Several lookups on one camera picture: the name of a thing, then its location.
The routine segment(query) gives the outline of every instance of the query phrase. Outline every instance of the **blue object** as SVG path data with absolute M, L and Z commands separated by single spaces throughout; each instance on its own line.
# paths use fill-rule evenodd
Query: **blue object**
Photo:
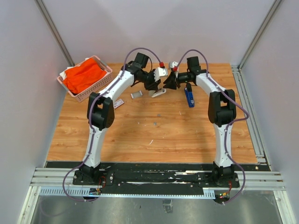
M 189 107 L 194 107 L 194 99 L 193 99 L 193 94 L 192 94 L 192 87 L 190 83 L 186 84 L 186 87 L 184 88 L 185 95 L 187 98 L 187 102 Z

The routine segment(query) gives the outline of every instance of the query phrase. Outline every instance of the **metal floor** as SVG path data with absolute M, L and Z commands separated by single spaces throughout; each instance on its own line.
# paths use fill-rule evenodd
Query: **metal floor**
M 159 198 L 104 197 L 92 203 L 75 203 L 66 196 L 39 196 L 31 223 L 282 223 L 273 191 L 244 191 L 225 206 L 211 199 L 173 199 L 172 205 L 172 213 L 167 213 L 170 208 Z

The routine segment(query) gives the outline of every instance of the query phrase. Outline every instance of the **red connector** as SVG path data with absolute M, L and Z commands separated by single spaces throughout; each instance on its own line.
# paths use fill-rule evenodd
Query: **red connector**
M 165 69 L 165 66 L 164 66 L 163 62 L 160 62 L 159 65 L 160 65 L 160 68 Z

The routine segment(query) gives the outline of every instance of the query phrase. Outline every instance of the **black mounting plate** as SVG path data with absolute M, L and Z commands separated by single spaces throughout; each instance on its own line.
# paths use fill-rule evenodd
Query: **black mounting plate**
M 101 177 L 105 177 L 106 186 L 110 186 L 114 181 L 114 172 L 112 170 L 96 169 L 92 175 L 89 175 L 82 170 L 77 170 L 73 177 L 73 185 L 98 185 Z
M 238 178 L 238 174 L 234 173 L 234 176 L 231 178 L 223 178 L 222 180 L 219 180 L 215 182 L 211 177 L 211 173 L 197 173 L 197 179 L 200 181 L 198 183 L 199 187 L 202 188 L 229 188 L 228 181 L 232 182 L 232 188 L 238 188 L 240 187 L 240 182 Z

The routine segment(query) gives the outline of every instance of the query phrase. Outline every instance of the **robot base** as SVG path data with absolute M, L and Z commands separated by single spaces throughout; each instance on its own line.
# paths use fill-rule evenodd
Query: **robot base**
M 101 177 L 105 178 L 106 186 L 113 185 L 113 171 L 100 169 L 100 165 L 95 168 L 83 165 L 75 171 L 73 185 L 98 185 Z
M 238 174 L 234 173 L 233 176 L 228 178 L 223 178 L 219 180 L 213 180 L 212 178 L 209 178 L 211 176 L 211 172 L 207 173 L 197 173 L 197 178 L 200 181 L 198 183 L 199 187 L 202 188 L 229 188 L 228 181 L 231 181 L 232 188 L 238 188 L 240 187 L 240 182 L 238 178 Z

